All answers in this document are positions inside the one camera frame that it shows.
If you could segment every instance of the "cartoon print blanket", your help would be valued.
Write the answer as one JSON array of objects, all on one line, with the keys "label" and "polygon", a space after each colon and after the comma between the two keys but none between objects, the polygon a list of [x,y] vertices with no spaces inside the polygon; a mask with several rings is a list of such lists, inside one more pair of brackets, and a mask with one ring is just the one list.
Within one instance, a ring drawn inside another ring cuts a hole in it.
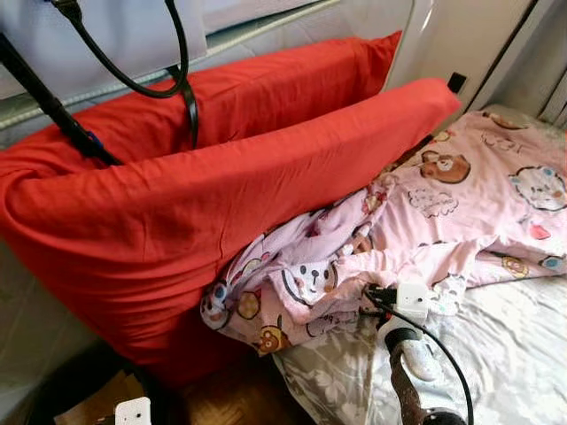
[{"label": "cartoon print blanket", "polygon": [[201,315],[262,355],[354,324],[368,282],[419,280],[453,314],[467,288],[566,273],[566,206],[564,146],[472,112],[366,189],[258,237]]}]

